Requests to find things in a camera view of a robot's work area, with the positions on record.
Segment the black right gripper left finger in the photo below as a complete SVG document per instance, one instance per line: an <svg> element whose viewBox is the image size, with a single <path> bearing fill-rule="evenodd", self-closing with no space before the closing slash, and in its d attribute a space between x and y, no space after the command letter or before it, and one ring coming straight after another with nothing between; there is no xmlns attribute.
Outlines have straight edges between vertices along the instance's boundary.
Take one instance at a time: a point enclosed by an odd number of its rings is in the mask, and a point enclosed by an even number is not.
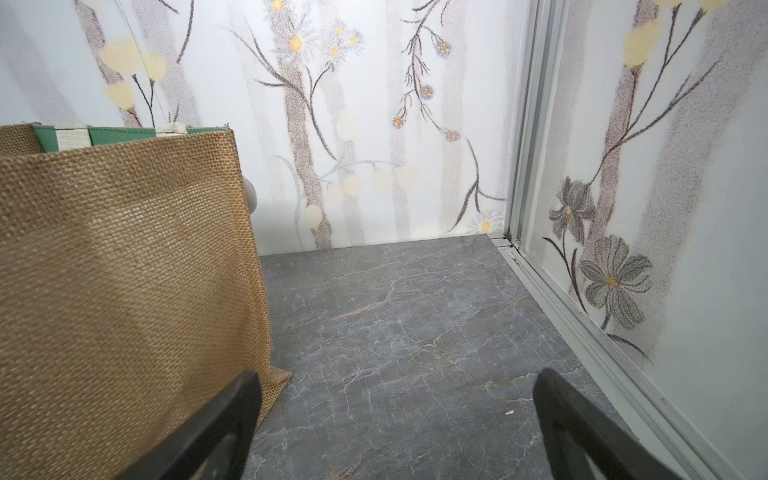
<svg viewBox="0 0 768 480"><path fill-rule="evenodd" d="M244 371L119 479L242 477L262 405L258 374Z"/></svg>

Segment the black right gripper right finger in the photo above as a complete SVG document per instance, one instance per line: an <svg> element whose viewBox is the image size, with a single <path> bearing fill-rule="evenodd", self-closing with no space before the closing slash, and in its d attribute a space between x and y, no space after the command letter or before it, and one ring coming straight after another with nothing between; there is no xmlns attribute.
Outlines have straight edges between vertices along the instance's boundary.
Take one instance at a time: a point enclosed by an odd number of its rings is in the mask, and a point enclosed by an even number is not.
<svg viewBox="0 0 768 480"><path fill-rule="evenodd" d="M543 369L533 400L555 479L677 479L559 373Z"/></svg>

